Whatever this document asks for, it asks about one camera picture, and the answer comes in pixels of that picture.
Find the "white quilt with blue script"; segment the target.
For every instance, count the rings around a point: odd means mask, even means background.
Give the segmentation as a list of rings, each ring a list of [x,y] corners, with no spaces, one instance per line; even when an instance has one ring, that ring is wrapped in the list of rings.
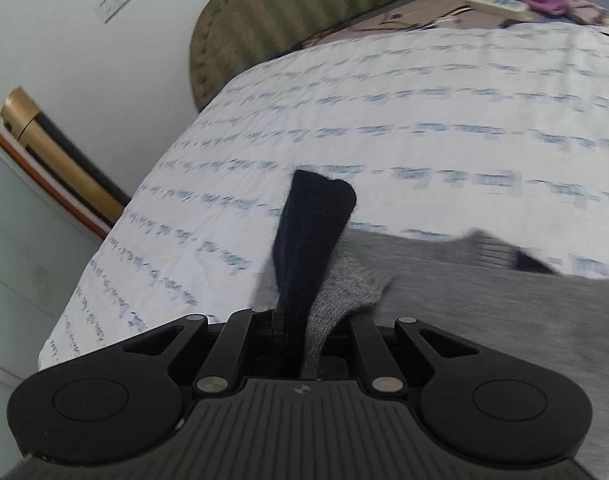
[[[138,186],[39,367],[245,308],[297,169],[353,186],[352,228],[477,228],[609,278],[609,26],[365,36],[236,76]]]

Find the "grey and navy knit garment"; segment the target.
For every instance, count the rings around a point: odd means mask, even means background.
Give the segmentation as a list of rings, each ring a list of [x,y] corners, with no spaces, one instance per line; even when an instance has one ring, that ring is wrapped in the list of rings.
[[[352,230],[352,186],[298,170],[252,304],[296,338],[301,374],[348,316],[418,318],[577,382],[593,406],[583,466],[609,479],[609,278],[559,274],[486,232],[426,242]]]

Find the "olive cloud-shaped headboard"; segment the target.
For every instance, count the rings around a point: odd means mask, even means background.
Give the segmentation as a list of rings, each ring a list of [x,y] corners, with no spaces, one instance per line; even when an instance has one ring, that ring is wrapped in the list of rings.
[[[190,40],[190,88],[203,110],[237,75],[323,30],[398,0],[209,0]]]

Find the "white power strip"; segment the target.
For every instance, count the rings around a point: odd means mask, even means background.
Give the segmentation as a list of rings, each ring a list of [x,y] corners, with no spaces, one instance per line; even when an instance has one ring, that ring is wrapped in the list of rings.
[[[523,20],[530,16],[528,4],[518,0],[465,0],[465,3],[474,10],[502,18]]]

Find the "gold and black tube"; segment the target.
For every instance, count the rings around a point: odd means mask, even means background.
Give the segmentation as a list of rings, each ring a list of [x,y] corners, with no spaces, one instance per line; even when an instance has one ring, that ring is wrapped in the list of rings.
[[[62,133],[23,88],[9,92],[1,118],[19,145],[76,200],[108,226],[116,223],[130,197]]]

